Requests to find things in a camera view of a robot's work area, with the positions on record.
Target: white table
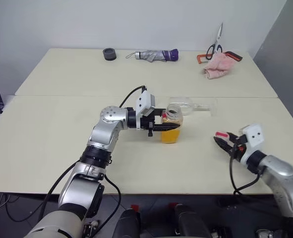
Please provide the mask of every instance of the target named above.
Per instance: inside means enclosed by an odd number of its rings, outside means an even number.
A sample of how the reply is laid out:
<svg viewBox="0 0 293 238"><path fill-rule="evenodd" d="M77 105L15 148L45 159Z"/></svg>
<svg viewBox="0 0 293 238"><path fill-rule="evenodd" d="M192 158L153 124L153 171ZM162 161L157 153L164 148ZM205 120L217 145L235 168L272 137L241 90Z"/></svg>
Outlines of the white table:
<svg viewBox="0 0 293 238"><path fill-rule="evenodd" d="M133 105L134 100L130 98L126 105ZM207 100L193 98L196 103ZM293 165L293 118L279 99L216 100L214 116L194 112L184 118L176 144L160 143L159 133L149 138L146 131L122 131L107 167L110 179L123 193L232 193L229 157L215 144L213 135L216 130L237 133L253 122L263 126L263 152ZM57 177L79 159L99 111L121 101L122 97L110 96L14 97L0 115L0 191L47 193ZM167 102L168 98L156 98L157 107ZM236 162L234 178L240 186L254 176ZM106 184L105 192L116 191ZM270 189L259 182L245 192Z"/></svg>
<svg viewBox="0 0 293 238"><path fill-rule="evenodd" d="M106 61L102 50L50 49L27 77L16 95L120 96L146 84L152 94L189 97L276 98L270 84L248 53L231 72L209 80L198 64L199 52L180 52L177 62L149 63L125 56Z"/></svg>

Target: black roll of tape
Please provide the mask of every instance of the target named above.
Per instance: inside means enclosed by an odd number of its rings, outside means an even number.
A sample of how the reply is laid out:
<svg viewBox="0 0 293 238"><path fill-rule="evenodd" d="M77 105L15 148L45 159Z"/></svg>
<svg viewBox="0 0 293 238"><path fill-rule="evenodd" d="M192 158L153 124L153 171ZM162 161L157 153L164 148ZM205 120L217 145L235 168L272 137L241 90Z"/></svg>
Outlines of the black roll of tape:
<svg viewBox="0 0 293 238"><path fill-rule="evenodd" d="M106 60L115 60L117 58L116 51L113 48L105 48L103 56Z"/></svg>

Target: gray wall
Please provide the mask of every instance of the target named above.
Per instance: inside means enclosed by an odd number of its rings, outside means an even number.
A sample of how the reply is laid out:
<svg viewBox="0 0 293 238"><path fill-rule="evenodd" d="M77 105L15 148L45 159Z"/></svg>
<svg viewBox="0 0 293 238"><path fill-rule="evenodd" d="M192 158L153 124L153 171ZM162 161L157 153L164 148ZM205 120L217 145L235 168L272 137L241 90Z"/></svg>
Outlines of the gray wall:
<svg viewBox="0 0 293 238"><path fill-rule="evenodd" d="M287 0L254 61L293 117L293 0Z"/></svg>

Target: white wall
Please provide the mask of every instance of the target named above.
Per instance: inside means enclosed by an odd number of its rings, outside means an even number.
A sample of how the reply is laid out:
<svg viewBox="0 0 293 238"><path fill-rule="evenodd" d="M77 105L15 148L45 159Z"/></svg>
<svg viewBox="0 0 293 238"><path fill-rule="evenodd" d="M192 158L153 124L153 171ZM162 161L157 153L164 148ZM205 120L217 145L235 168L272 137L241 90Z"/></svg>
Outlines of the white wall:
<svg viewBox="0 0 293 238"><path fill-rule="evenodd" d="M286 0L0 0L0 91L13 94L48 48L225 50L254 56Z"/></svg>

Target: robotic arm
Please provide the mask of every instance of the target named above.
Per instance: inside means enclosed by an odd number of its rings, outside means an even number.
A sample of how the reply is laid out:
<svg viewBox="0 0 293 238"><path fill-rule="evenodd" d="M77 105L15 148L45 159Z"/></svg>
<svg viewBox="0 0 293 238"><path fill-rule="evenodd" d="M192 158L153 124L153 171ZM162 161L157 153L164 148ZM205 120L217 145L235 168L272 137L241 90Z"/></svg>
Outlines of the robotic arm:
<svg viewBox="0 0 293 238"><path fill-rule="evenodd" d="M260 174L272 189L274 198L285 218L289 238L293 237L293 166L260 151L264 142L261 126L252 124L240 130L241 136L216 132L216 143L254 174Z"/></svg>
<svg viewBox="0 0 293 238"><path fill-rule="evenodd" d="M144 90L136 100L136 110L109 106L100 113L100 120L93 128L87 147L76 163L58 201L58 210L46 215L26 238L80 238L83 236L85 218L98 212L104 186L100 181L111 164L119 132L128 128L166 131L179 124L155 124L155 116L164 109L155 108L155 98Z"/></svg>

